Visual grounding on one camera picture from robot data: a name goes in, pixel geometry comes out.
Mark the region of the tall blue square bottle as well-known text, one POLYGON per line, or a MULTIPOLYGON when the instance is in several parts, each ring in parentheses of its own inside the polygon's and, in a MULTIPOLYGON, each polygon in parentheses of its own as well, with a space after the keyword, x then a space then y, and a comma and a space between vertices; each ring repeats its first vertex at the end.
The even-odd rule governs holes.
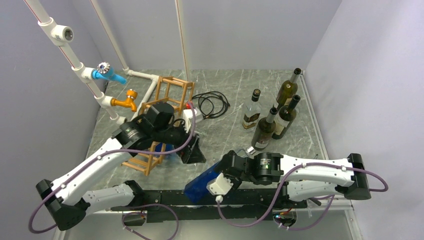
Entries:
MULTIPOLYGON (((207 183, 213 179, 215 179, 221 172, 219 172, 219 162, 220 160, 215 163, 213 166, 208 168, 205 172, 201 173, 199 176, 195 177, 193 180, 191 180, 186 186, 184 187, 184 194, 188 197, 188 199, 192 203, 198 203, 201 199, 206 197, 207 195, 210 195, 213 197, 214 201, 217 204, 222 204, 225 196, 234 192, 237 190, 242 183, 247 181, 238 181, 236 179, 230 179, 233 183, 232 189, 226 194, 226 195, 212 195, 209 193, 209 191, 206 189, 207 183)), ((259 169, 260 166, 258 164, 258 161, 254 158, 254 163, 252 167, 252 175, 255 178, 255 182, 257 182, 257 169, 259 169)))

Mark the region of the dark wine bottle front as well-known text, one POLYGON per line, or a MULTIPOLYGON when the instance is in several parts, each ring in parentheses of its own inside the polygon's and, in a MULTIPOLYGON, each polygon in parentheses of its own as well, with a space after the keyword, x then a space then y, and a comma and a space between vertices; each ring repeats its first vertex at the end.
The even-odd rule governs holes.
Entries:
POLYGON ((268 146, 272 135, 274 134, 274 131, 276 129, 275 117, 277 113, 278 109, 273 106, 269 110, 268 115, 258 121, 251 141, 251 146, 255 150, 261 151, 268 146))

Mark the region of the wooden wine rack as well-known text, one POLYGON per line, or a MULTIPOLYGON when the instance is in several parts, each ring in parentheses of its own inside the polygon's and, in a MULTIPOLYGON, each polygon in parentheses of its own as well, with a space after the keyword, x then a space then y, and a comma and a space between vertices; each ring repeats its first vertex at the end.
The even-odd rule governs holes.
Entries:
MULTIPOLYGON (((159 76, 154 99, 140 103, 131 120, 159 130, 174 126, 175 118, 182 117, 186 103, 191 102, 194 88, 194 82, 174 76, 159 76)), ((163 159, 162 154, 139 153, 123 165, 148 176, 163 159)))

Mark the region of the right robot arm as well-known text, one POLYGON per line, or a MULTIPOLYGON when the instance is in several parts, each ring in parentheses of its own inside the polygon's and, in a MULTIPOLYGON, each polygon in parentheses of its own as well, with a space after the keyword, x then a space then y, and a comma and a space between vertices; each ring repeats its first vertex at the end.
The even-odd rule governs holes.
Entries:
POLYGON ((262 152, 242 157, 230 151, 215 166, 218 176, 207 184, 212 195, 224 196, 242 182, 268 186, 286 184, 275 194, 276 203, 287 208, 293 202, 325 195, 342 195, 349 200, 369 200, 371 191, 360 154, 320 160, 262 152))

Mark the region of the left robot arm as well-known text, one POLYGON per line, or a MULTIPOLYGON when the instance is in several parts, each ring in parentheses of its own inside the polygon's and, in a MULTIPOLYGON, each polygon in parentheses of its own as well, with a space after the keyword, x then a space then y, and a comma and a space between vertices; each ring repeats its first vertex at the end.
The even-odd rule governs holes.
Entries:
POLYGON ((191 117, 182 118, 180 125, 174 108, 165 102, 153 104, 147 112, 125 122, 89 158, 63 176, 36 184, 41 205, 46 207, 54 225, 66 231, 79 224, 84 217, 112 207, 139 209, 144 203, 141 187, 133 180, 116 187, 92 191, 104 174, 138 154, 149 154, 152 143, 173 146, 186 164, 200 153, 199 136, 195 132, 197 112, 190 108, 191 117))

